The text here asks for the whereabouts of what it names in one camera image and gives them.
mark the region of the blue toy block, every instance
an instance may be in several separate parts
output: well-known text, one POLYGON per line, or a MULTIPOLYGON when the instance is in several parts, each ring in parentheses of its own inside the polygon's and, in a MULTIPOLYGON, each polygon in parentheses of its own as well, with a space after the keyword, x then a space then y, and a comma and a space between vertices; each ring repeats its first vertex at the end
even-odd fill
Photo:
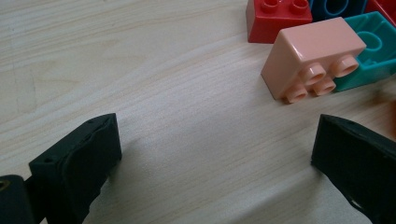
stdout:
POLYGON ((396 73, 396 28, 379 12, 346 18, 367 48, 358 56, 359 67, 334 79, 336 91, 377 82, 396 73))
POLYGON ((314 21, 360 15, 366 4, 367 0, 309 0, 314 21))

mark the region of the red toy block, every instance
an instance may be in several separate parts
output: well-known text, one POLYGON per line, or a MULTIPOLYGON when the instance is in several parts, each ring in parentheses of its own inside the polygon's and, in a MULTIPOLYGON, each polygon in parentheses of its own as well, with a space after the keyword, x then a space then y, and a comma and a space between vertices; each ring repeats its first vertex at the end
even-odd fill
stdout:
POLYGON ((309 91, 324 95, 359 63, 366 45, 341 17, 290 27, 279 32, 262 69, 275 99, 295 103, 309 91))
POLYGON ((281 29, 312 22, 307 0, 248 0, 247 41, 274 44, 281 29))
POLYGON ((394 27, 396 27, 395 0, 368 0, 365 12, 371 11, 379 11, 394 27))

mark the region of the light wooden surface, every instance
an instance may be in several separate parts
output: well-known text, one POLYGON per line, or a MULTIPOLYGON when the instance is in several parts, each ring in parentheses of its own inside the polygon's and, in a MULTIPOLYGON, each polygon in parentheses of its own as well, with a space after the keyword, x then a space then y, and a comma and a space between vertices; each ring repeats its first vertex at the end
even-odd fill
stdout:
POLYGON ((0 175, 116 112, 123 160, 84 223, 370 223, 310 155, 322 113, 394 140, 394 79, 274 101, 246 4, 1 1, 0 175))

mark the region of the peach toy block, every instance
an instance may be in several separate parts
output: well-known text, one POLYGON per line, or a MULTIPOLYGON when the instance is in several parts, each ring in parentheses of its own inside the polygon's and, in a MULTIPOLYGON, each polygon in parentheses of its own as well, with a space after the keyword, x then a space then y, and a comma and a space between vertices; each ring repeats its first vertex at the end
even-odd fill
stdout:
POLYGON ((323 95, 335 88, 332 81, 354 71, 355 60, 366 45, 341 17, 283 29, 262 69, 273 97, 289 103, 309 91, 323 95))

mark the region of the wooden table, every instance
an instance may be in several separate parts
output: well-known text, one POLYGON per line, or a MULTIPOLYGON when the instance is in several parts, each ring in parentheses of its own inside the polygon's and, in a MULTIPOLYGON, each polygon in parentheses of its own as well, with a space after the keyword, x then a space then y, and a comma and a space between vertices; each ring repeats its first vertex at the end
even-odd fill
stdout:
POLYGON ((1 1, 0 175, 115 112, 123 160, 84 223, 370 223, 310 156, 323 113, 394 140, 395 80, 274 101, 246 5, 1 1))

